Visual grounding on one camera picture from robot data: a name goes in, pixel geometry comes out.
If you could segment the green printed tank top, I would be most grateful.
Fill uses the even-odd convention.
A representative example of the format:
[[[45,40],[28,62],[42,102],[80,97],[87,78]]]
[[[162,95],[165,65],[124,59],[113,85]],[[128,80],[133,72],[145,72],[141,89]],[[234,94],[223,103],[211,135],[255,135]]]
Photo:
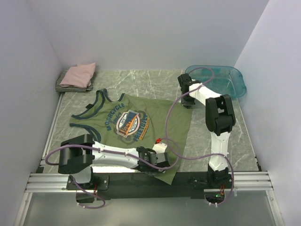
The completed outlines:
[[[99,143],[120,148],[151,148],[156,139],[168,137],[170,146],[182,155],[191,118],[192,110],[180,103],[125,93],[112,101],[102,89],[96,92],[94,103],[72,115],[69,123],[85,129]]]

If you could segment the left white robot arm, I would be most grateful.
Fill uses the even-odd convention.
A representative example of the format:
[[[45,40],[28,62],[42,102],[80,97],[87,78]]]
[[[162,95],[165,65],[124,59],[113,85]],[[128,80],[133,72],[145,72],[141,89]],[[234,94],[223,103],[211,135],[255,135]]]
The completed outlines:
[[[170,167],[168,153],[145,147],[118,148],[93,140],[92,135],[84,134],[61,143],[58,173],[69,174],[83,189],[93,186],[92,164],[105,164],[126,167],[156,176],[164,168]]]

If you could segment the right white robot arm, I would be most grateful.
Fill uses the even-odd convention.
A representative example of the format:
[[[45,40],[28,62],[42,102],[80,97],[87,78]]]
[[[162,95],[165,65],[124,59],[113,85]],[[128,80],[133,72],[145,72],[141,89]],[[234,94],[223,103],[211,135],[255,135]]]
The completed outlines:
[[[178,77],[183,97],[181,104],[190,107],[199,101],[205,106],[205,123],[211,135],[211,156],[206,182],[217,188],[229,176],[227,162],[228,143],[236,123],[232,100],[229,95],[218,94],[187,73]]]

